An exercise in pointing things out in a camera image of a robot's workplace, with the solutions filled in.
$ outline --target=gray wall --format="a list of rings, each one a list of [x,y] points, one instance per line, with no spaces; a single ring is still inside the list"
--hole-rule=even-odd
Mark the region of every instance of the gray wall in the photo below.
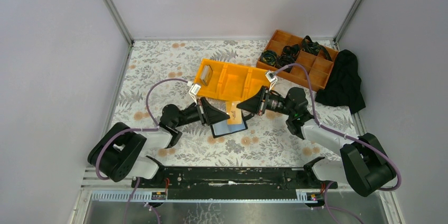
[[[407,224],[446,223],[448,0],[365,0],[341,47],[359,58],[361,113],[403,173]]]
[[[134,38],[334,36],[354,0],[114,0]]]
[[[102,0],[0,0],[0,223],[66,223],[127,44]]]

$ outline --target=wooden organizer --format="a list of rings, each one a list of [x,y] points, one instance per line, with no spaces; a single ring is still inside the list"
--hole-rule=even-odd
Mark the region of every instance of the wooden organizer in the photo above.
[[[295,44],[301,45],[302,40],[303,38],[300,38],[298,36],[289,34],[281,30],[276,30],[264,50],[274,51],[275,53],[277,53],[277,57],[279,57],[282,55],[283,48],[285,46],[291,46]],[[325,48],[330,54],[331,59],[334,61],[338,55],[338,51],[328,47]],[[270,71],[276,71],[278,68],[280,68],[271,67],[261,62],[260,59],[261,56],[257,61],[257,68]],[[296,63],[301,64],[306,69],[306,72],[308,73],[311,80],[311,88],[314,91],[325,88],[334,63],[325,59],[323,51],[320,51],[317,56],[304,51],[300,51],[296,59]],[[308,87],[305,73],[299,67],[293,67],[291,69],[291,72],[283,71],[277,75],[301,86]]]

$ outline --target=gray floor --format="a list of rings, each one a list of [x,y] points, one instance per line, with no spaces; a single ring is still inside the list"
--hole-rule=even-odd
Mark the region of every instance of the gray floor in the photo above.
[[[365,224],[388,223],[381,199],[376,194],[363,198],[353,192],[330,192],[330,205],[357,214]],[[124,202],[92,201],[86,217],[87,224],[123,223]],[[280,223],[335,223],[324,210],[311,211],[304,204],[291,203],[165,203],[157,208],[163,224],[280,224]],[[340,223],[358,224],[346,214],[333,211]],[[142,203],[131,203],[127,223],[157,223],[154,212]]]

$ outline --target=tan paper card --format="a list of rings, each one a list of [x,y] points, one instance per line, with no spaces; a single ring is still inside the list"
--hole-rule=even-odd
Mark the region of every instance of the tan paper card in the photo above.
[[[237,108],[240,101],[226,101],[226,111],[230,119],[227,119],[228,125],[239,125],[242,123],[241,110]]]

